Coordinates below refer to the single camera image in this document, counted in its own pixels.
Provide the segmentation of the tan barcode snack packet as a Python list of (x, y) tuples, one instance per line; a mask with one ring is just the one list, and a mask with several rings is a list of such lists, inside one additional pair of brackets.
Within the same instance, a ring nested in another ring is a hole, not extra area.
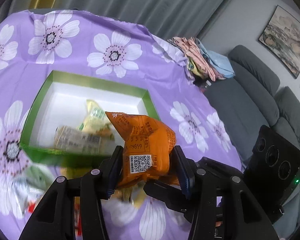
[(59, 127), (55, 133), (54, 147), (57, 150), (93, 155), (99, 153), (100, 145), (100, 136), (69, 126)]

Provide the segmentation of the orange snack bag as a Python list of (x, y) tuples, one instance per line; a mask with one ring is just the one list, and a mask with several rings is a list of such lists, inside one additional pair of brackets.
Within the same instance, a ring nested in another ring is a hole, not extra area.
[(147, 115), (106, 112), (121, 138), (123, 166), (118, 189), (140, 181), (159, 179), (170, 169), (170, 154), (176, 144), (175, 132), (163, 122)]

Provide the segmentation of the yellow striped snack packet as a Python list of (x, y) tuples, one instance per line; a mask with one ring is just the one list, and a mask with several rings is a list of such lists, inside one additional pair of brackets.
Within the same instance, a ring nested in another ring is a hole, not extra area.
[(134, 186), (115, 190), (115, 197), (119, 198), (124, 203), (128, 203), (135, 208), (140, 208), (146, 199), (146, 193), (143, 190), (144, 181), (138, 182)]

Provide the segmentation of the red beige snack packet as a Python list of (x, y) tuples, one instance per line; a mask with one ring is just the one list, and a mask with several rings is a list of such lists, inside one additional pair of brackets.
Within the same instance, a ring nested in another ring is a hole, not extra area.
[(51, 196), (34, 209), (23, 235), (30, 239), (82, 239), (79, 201), (79, 197), (74, 197), (71, 205), (63, 201), (63, 206), (58, 207), (57, 197)]

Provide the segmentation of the silver white snack bag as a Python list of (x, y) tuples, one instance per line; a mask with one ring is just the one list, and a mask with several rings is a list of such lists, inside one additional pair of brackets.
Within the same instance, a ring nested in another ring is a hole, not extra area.
[(17, 219), (22, 219), (53, 183), (55, 176), (44, 165), (32, 164), (25, 168), (11, 183), (11, 208)]

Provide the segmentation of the pale yellow green snack packet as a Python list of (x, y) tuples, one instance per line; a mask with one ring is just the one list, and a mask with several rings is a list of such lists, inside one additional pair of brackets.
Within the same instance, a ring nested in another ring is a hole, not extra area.
[(111, 131), (111, 122), (99, 104), (91, 99), (86, 100), (87, 114), (79, 125), (83, 141), (86, 144), (109, 144), (115, 141)]

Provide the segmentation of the grey sofa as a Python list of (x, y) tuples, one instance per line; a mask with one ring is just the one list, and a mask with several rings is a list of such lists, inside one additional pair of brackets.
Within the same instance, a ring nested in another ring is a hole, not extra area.
[(216, 81), (204, 95), (225, 125), (242, 165), (247, 166), (262, 125), (300, 150), (300, 101), (252, 51), (235, 46), (227, 58), (233, 78)]

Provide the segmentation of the green cardboard box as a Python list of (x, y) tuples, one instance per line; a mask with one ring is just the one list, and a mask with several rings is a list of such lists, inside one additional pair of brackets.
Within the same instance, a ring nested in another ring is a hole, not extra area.
[(40, 88), (27, 116), (20, 148), (34, 163), (61, 167), (97, 167), (124, 140), (115, 141), (105, 155), (87, 155), (57, 150), (57, 128), (79, 128), (85, 119), (87, 100), (94, 100), (106, 112), (147, 115), (159, 119), (148, 90), (95, 77), (53, 70)]

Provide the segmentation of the stack of folded cloths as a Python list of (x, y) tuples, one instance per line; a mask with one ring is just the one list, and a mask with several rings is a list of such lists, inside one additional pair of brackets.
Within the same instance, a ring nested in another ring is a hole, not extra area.
[(235, 71), (229, 59), (211, 50), (207, 50), (202, 42), (195, 37), (173, 37), (168, 40), (171, 45), (179, 48), (188, 58), (187, 69), (192, 75), (202, 80), (225, 80), (233, 78)]

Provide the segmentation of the purple floral tablecloth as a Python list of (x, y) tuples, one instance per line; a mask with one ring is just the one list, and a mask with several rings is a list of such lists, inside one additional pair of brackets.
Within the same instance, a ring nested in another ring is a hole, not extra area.
[(17, 239), (30, 216), (12, 181), (35, 167), (20, 148), (21, 131), (54, 70), (147, 90), (188, 158), (241, 168), (217, 111), (186, 79), (185, 64), (180, 52), (143, 25), (87, 11), (25, 10), (0, 23), (0, 230), (5, 237)]

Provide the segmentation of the framed landscape painting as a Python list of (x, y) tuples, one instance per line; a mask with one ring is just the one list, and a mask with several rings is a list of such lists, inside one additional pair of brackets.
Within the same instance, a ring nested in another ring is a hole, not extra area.
[(273, 53), (296, 79), (300, 74), (300, 21), (277, 5), (258, 41)]

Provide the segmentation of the grey curtain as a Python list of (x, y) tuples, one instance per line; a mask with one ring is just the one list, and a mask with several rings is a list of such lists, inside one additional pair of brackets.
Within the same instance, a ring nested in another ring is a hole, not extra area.
[(141, 24), (154, 35), (168, 39), (203, 37), (231, 0), (56, 0), (51, 9), (29, 9), (30, 1), (6, 0), (0, 8), (0, 21), (26, 9), (39, 14), (77, 9)]

